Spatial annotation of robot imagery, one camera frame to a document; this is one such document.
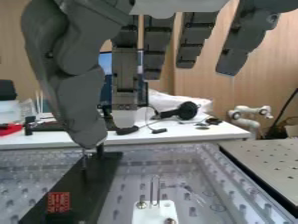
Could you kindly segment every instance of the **white table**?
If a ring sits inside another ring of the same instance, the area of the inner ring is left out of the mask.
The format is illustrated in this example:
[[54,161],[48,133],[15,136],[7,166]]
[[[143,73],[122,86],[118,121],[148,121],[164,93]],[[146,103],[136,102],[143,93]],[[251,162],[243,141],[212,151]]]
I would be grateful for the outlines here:
[[[207,114],[197,115],[193,122],[203,121],[207,116]],[[146,121],[139,120],[136,125],[144,126]],[[180,124],[178,119],[162,121],[152,124],[151,127],[155,129],[167,128],[168,132],[152,134],[152,130],[148,127],[126,136],[119,136],[115,132],[110,132],[106,145],[219,141],[251,137],[248,131],[228,122],[223,122],[219,126],[212,125],[209,130],[196,129],[195,123]],[[0,137],[0,150],[72,146],[76,146],[76,144],[66,132],[35,132],[33,136],[26,136],[25,131],[21,131],[10,136]]]

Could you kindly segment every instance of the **computer monitor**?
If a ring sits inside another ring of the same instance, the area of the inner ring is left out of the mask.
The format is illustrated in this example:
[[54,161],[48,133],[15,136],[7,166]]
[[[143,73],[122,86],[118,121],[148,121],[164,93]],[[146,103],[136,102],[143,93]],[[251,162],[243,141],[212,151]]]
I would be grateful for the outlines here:
[[[143,72],[143,50],[139,50],[139,107],[148,106],[148,83],[144,81]],[[112,107],[112,52],[102,52],[99,64],[106,72],[106,84],[102,90],[100,106]]]

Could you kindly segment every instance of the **gray robot arm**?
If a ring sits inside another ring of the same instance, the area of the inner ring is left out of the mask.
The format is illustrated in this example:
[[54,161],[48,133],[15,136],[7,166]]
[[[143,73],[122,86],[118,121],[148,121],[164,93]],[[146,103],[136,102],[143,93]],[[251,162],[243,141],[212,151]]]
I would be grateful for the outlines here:
[[98,112],[104,72],[99,51],[130,22],[130,1],[34,0],[22,29],[33,68],[51,109],[74,141],[94,148],[107,137]]

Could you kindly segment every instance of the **red object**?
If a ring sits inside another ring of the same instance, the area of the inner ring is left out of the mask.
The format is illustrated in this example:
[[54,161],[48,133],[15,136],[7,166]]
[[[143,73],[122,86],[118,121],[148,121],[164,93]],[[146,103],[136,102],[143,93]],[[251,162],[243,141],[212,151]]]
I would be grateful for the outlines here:
[[71,194],[70,192],[48,193],[48,212],[64,213],[71,210]]
[[9,124],[6,129],[0,129],[0,136],[10,135],[23,129],[22,124]]

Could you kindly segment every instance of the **tabletop surface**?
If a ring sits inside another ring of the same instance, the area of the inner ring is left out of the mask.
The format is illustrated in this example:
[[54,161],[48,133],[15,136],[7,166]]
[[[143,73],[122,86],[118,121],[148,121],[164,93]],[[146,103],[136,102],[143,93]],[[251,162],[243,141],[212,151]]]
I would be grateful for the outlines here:
[[[148,123],[152,128],[168,129],[168,131],[162,134],[152,134],[152,130],[146,126],[146,121],[139,120],[136,125],[143,128],[140,128],[138,132],[124,136],[119,136],[116,132],[110,132],[106,145],[213,141],[245,139],[251,137],[248,131],[228,122],[223,122],[217,126],[212,125],[208,130],[199,130],[195,124],[196,122],[201,122],[208,116],[207,114],[200,114],[187,124],[180,124],[176,118],[163,120],[154,124],[151,124],[152,121],[150,121]],[[76,146],[76,144],[67,132],[36,132],[33,136],[26,136],[25,131],[21,131],[0,138],[0,150],[70,146]]]
[[298,206],[298,139],[223,142],[225,151]]

